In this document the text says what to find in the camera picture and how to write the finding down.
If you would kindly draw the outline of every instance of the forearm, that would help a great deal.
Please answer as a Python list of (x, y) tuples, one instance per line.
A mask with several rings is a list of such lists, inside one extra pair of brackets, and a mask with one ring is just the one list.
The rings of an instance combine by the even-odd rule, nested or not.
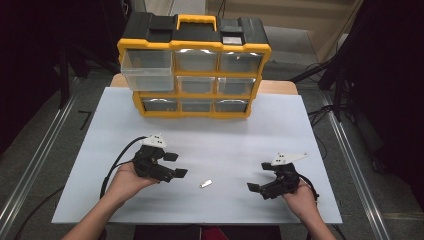
[(122, 204), (102, 198), (62, 239), (97, 240), (105, 225)]
[(314, 240), (336, 239), (319, 215), (315, 215), (312, 217), (309, 216), (308, 218), (301, 219), (301, 222), (308, 229), (312, 239)]

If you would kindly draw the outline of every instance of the hand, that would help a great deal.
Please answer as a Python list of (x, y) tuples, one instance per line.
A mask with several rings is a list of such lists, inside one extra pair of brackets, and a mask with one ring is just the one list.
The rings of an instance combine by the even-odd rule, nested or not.
[(121, 206), (134, 197), (141, 189), (159, 183), (153, 178), (139, 177), (132, 162), (121, 165), (103, 198), (112, 200)]
[(303, 180), (299, 182), (295, 193), (283, 195), (290, 210), (308, 229), (314, 240), (335, 240), (319, 214), (311, 188)]
[(319, 215), (312, 190), (302, 179), (296, 192), (293, 194), (286, 193), (283, 198), (286, 200), (290, 210), (302, 221), (308, 215)]

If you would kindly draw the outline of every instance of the red cloth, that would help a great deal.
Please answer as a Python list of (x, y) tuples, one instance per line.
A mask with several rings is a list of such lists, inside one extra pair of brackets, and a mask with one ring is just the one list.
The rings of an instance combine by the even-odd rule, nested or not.
[(227, 236), (214, 226), (202, 227), (202, 240), (229, 240)]

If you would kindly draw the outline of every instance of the black stand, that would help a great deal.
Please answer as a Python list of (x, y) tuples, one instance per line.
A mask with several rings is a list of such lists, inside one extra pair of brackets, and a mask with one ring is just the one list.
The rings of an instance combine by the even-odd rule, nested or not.
[(294, 83), (298, 83), (298, 82), (302, 81), (305, 78), (308, 78), (310, 76), (313, 76), (313, 75), (321, 72), (322, 70), (327, 69), (327, 67), (330, 65), (331, 61), (332, 61), (332, 59), (330, 59), (327, 62), (324, 62), (323, 64), (320, 64), (319, 66), (316, 66), (316, 67), (314, 67), (314, 68), (312, 68), (312, 69), (310, 69), (308, 71), (305, 71), (304, 73), (302, 73), (302, 74), (300, 74), (300, 75), (298, 75), (298, 76), (296, 76), (296, 77), (294, 77), (292, 79), (289, 79), (288, 81), (291, 81), (291, 82), (294, 82)]

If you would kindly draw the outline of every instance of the gray floor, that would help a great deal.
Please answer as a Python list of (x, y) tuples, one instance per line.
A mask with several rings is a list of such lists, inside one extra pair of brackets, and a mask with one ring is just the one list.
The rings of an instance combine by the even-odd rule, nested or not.
[[(267, 28), (266, 31), (273, 55), (264, 70), (264, 79), (289, 79), (315, 63), (315, 55), (305, 32), (280, 28)], [(75, 102), (69, 115), (4, 239), (13, 239), (32, 209), (66, 183), (89, 127), (87, 125), (81, 129), (87, 114), (79, 111), (95, 112), (103, 89), (110, 84), (112, 77), (103, 69), (93, 69), (87, 79), (78, 80), (81, 86), (78, 91), (74, 91)], [(315, 75), (297, 84), (307, 111), (318, 110), (323, 106), (322, 92), (314, 82), (317, 80), (319, 76)], [(13, 193), (37, 151), (57, 113), (58, 104), (59, 93), (46, 102), (3, 154), (0, 160), (2, 206)], [(343, 126), (391, 239), (424, 239), (422, 211), (408, 185), (396, 176), (374, 172), (371, 156), (355, 126), (347, 119), (343, 120)], [(344, 221), (340, 225), (341, 231), (347, 239), (376, 239), (329, 119), (325, 117), (314, 128), (314, 132), (321, 140), (318, 140), (318, 145), (323, 157), (326, 155), (323, 161)], [(22, 239), (59, 239), (72, 227), (50, 223), (59, 197), (60, 194), (57, 194), (31, 218), (23, 231)], [(133, 230), (134, 227), (129, 225), (108, 226), (108, 239), (132, 239)], [(281, 230), (283, 239), (306, 238), (306, 230), (301, 225), (284, 225)], [(334, 231), (334, 234), (337, 239), (342, 239), (337, 232)]]

